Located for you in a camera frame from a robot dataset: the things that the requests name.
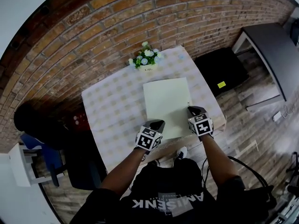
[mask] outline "gray desk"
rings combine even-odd
[[[244,27],[232,48],[234,53],[237,53],[246,39],[261,57],[279,91],[278,96],[246,109],[253,110],[280,100],[287,101],[299,85],[299,52],[294,43],[277,23]]]

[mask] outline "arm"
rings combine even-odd
[[[205,148],[212,177],[218,187],[230,178],[238,176],[238,171],[233,162],[219,148],[210,135],[205,134],[201,136],[201,140]]]
[[[134,179],[145,152],[142,148],[134,149],[107,175],[100,188],[112,190],[122,196]]]

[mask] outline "yellow sticky note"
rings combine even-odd
[[[219,89],[222,88],[222,87],[224,87],[224,86],[226,86],[226,84],[225,84],[224,81],[220,82],[220,83],[217,84],[217,85],[218,85]]]

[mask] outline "flower bouquet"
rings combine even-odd
[[[162,57],[162,54],[158,49],[151,50],[148,42],[143,42],[142,46],[143,49],[139,51],[139,55],[134,59],[130,58],[129,63],[131,66],[135,66],[135,68],[139,70],[154,70]]]

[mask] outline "white flower pot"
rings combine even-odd
[[[158,67],[158,64],[154,64],[154,65],[141,65],[138,67],[138,70],[140,71],[153,71]]]

